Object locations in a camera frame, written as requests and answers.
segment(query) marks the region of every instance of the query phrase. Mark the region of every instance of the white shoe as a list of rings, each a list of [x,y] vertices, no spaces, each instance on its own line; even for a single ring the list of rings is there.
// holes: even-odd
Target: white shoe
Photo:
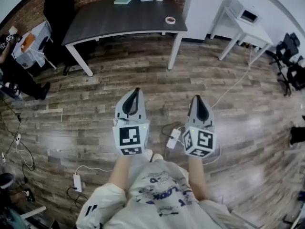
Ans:
[[[150,162],[153,156],[153,151],[151,149],[145,149],[143,156]]]
[[[152,162],[155,162],[157,159],[164,160],[163,156],[160,154],[154,154],[152,159]]]

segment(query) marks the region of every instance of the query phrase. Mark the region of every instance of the white tablecloth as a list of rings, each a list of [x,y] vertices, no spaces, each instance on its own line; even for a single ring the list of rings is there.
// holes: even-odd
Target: white tablecloth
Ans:
[[[25,53],[21,51],[21,45],[23,44],[25,38],[29,33],[32,33],[35,36],[35,41],[27,48]],[[21,64],[25,69],[33,66],[35,62],[39,64],[40,67],[44,66],[45,60],[42,54],[37,53],[38,48],[42,42],[42,40],[46,37],[51,36],[51,28],[47,21],[39,24],[34,27],[31,31],[28,31],[22,36],[22,40],[16,44],[12,56],[16,58],[16,61]]]

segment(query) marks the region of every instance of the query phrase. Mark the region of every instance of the white marker cube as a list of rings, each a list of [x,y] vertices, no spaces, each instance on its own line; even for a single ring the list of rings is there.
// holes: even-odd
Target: white marker cube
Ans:
[[[149,124],[114,126],[116,148],[124,156],[142,154],[148,140]]]
[[[183,133],[183,143],[185,154],[205,158],[215,151],[216,134],[190,126]]]

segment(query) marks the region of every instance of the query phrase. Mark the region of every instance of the roll of tape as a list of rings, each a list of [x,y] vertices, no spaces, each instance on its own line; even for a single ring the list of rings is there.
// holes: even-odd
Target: roll of tape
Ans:
[[[172,25],[176,23],[176,19],[173,17],[166,17],[165,22]]]

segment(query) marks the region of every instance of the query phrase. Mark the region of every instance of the wooden floor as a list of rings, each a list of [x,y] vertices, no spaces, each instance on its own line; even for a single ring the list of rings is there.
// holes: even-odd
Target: wooden floor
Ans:
[[[12,102],[20,113],[21,140],[32,151],[36,169],[25,169],[36,197],[35,205],[47,206],[48,216],[71,227],[79,209],[66,195],[73,185],[73,174],[80,165],[111,169],[117,158],[112,136],[115,105],[129,90],[143,90],[147,118],[151,120],[148,147],[166,153],[166,159],[187,168],[182,147],[165,150],[166,137],[161,127],[175,121],[185,122],[188,104],[195,94],[210,105],[247,70],[250,50],[235,46],[221,62],[218,55],[228,41],[183,42],[173,70],[166,65],[171,52],[171,36],[147,35],[101,41],[89,59],[93,77],[75,67],[68,76],[46,70],[35,80],[51,83],[45,101],[25,97]],[[304,95],[294,92],[283,97],[276,80],[275,66],[264,54],[243,81],[215,106],[215,126],[220,159],[204,170],[211,198],[239,211],[263,228],[286,228],[281,219],[295,204],[301,182],[298,176],[300,155],[284,155],[289,149],[292,122],[303,124]],[[13,132],[18,121],[1,104],[3,120]],[[12,136],[0,130],[0,150],[9,147]],[[213,160],[219,154],[204,160]],[[22,178],[21,159],[12,154],[4,167]],[[82,168],[79,170],[83,193],[104,184],[110,173]]]

